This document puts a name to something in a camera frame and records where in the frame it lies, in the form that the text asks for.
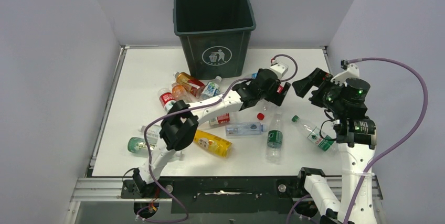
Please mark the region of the green label tall bottle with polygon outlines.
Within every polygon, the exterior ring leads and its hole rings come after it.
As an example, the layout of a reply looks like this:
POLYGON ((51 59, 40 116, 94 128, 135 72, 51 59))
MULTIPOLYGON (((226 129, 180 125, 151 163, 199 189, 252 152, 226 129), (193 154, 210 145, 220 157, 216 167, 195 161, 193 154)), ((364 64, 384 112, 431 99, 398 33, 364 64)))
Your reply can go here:
POLYGON ((266 159, 274 164, 280 163, 283 142, 282 114, 276 113, 270 122, 267 135, 266 159))

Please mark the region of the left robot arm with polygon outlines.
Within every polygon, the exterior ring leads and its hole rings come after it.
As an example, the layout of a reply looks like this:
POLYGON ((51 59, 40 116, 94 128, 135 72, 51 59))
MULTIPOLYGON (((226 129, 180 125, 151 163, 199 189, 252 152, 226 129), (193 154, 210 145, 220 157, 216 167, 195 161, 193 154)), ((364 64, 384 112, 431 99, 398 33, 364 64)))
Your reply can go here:
POLYGON ((256 106, 261 100, 280 106, 290 88, 290 84, 286 82, 282 91, 278 92, 287 71, 288 68, 283 63, 259 69, 254 79, 236 80, 225 93, 216 97, 190 104, 178 101, 166 115, 149 123, 144 132, 147 133, 152 126, 159 123, 160 139, 154 149, 148 150, 147 161, 133 172, 132 179, 139 194, 149 194, 150 184, 159 179, 162 170, 177 151, 191 145, 202 123, 225 113, 256 106))

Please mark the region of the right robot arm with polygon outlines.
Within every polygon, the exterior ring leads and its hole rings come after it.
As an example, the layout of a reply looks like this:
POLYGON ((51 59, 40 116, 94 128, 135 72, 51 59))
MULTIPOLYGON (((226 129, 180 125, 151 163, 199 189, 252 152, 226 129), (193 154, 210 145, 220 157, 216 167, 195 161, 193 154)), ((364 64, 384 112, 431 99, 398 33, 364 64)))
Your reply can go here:
POLYGON ((365 98, 370 84, 348 70, 342 75, 339 80, 316 68, 292 83, 299 97, 316 87, 309 100, 333 114, 335 141, 342 162, 341 197, 335 196, 326 175, 317 168, 301 168, 295 189, 298 194, 312 198, 321 214, 321 223, 376 223, 373 174, 366 167, 374 158, 377 145, 376 125, 366 116, 365 98))

